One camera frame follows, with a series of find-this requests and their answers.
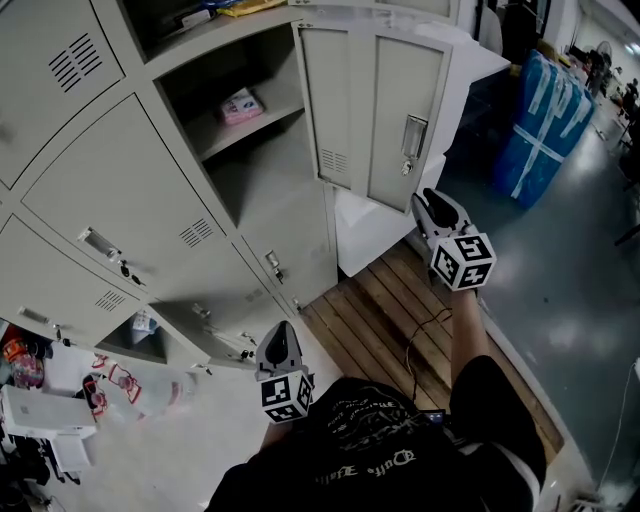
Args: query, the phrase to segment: locker vent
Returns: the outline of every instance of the locker vent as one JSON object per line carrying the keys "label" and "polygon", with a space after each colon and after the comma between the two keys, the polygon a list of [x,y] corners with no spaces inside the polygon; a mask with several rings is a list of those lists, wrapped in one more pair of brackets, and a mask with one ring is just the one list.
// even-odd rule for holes
{"label": "locker vent", "polygon": [[115,292],[105,293],[98,301],[96,306],[111,313],[117,306],[124,302],[124,295],[118,295]]}
{"label": "locker vent", "polygon": [[184,243],[189,247],[195,247],[212,233],[213,230],[207,221],[200,219],[198,222],[194,222],[190,228],[187,228],[180,233],[180,238],[182,238]]}
{"label": "locker vent", "polygon": [[66,93],[101,64],[102,58],[85,33],[49,62],[49,68]]}
{"label": "locker vent", "polygon": [[329,171],[347,172],[347,157],[328,149],[321,150],[322,167]]}

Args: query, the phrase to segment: locker shelf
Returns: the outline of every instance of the locker shelf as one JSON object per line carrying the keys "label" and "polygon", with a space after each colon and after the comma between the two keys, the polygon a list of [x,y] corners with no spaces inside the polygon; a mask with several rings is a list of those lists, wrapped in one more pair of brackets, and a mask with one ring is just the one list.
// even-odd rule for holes
{"label": "locker shelf", "polygon": [[148,62],[145,66],[148,76],[152,79],[159,78],[216,48],[300,18],[300,12],[288,6],[240,18],[219,16],[148,49]]}
{"label": "locker shelf", "polygon": [[251,87],[250,91],[264,108],[261,115],[227,126],[219,122],[213,112],[207,111],[185,126],[185,132],[201,161],[304,108],[300,90],[275,79],[267,79]]}
{"label": "locker shelf", "polygon": [[209,176],[239,229],[313,184],[304,115],[295,113],[210,158]]}

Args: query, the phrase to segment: locker door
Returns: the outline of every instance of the locker door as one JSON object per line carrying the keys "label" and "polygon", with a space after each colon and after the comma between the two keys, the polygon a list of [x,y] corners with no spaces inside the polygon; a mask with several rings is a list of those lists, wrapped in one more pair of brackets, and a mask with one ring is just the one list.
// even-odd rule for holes
{"label": "locker door", "polygon": [[135,96],[82,133],[23,203],[116,275],[126,260],[146,290],[220,232]]}
{"label": "locker door", "polygon": [[[418,123],[436,118],[432,114],[437,113],[434,103],[444,56],[436,49],[382,36],[376,37],[375,45],[375,121],[367,197],[405,211],[420,181],[433,133]],[[417,119],[408,121],[409,116]],[[423,133],[412,137],[412,129]],[[413,150],[403,148],[412,138],[417,144],[414,159],[408,158]],[[412,166],[408,174],[403,170],[406,161]]]}
{"label": "locker door", "polygon": [[11,188],[49,139],[123,75],[89,0],[9,2],[0,48],[0,180]]}
{"label": "locker door", "polygon": [[269,293],[233,244],[220,240],[174,272],[154,295],[192,315],[194,320],[198,317],[193,309],[199,307],[206,311],[207,322],[224,330]]}
{"label": "locker door", "polygon": [[306,99],[313,109],[309,134],[315,137],[317,174],[328,183],[351,189],[349,34],[301,30],[299,41],[301,64],[306,63]]}
{"label": "locker door", "polygon": [[318,178],[406,213],[452,45],[366,21],[293,26]]}
{"label": "locker door", "polygon": [[0,316],[41,334],[53,324],[73,342],[96,345],[138,301],[49,245],[17,217],[0,232]]}
{"label": "locker door", "polygon": [[323,187],[311,183],[268,222],[242,236],[276,286],[302,284],[298,276],[331,253]]}

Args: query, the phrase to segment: wooden floor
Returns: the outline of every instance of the wooden floor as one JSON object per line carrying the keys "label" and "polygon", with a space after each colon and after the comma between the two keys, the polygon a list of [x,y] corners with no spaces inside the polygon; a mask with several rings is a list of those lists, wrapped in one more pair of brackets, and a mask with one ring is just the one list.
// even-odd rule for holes
{"label": "wooden floor", "polygon": [[[413,338],[409,360],[417,375],[416,405],[448,409],[452,334],[448,295],[444,288],[431,288],[421,258],[402,241],[316,299],[302,317],[345,375],[383,382],[410,398],[414,379],[405,357]],[[493,358],[536,422],[549,463],[564,440],[513,365],[490,342]]]}

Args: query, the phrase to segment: locker handle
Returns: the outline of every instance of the locker handle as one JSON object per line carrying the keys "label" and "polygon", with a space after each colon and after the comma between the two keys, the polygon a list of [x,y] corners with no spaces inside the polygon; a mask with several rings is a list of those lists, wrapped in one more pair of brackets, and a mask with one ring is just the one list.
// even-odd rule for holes
{"label": "locker handle", "polygon": [[284,274],[280,270],[280,262],[278,261],[278,257],[276,253],[273,251],[269,251],[265,254],[264,258],[267,260],[267,263],[271,265],[271,269],[273,270],[273,274],[276,276],[280,284],[284,281]]}
{"label": "locker handle", "polygon": [[38,322],[39,324],[42,324],[42,325],[52,325],[51,319],[49,317],[41,315],[40,313],[38,313],[37,311],[34,311],[33,309],[25,308],[24,306],[20,306],[20,309],[18,309],[18,314],[27,318],[28,320],[32,320],[33,322]]}
{"label": "locker handle", "polygon": [[402,138],[402,154],[409,160],[417,160],[422,153],[422,145],[427,134],[429,121],[416,116],[408,115],[404,125],[404,137]]}
{"label": "locker handle", "polygon": [[107,259],[114,263],[120,259],[122,255],[122,251],[120,251],[115,245],[109,242],[106,238],[100,235],[95,229],[92,227],[88,227],[80,236],[78,236],[78,242],[84,242],[89,247],[95,249],[103,256],[106,256]]}

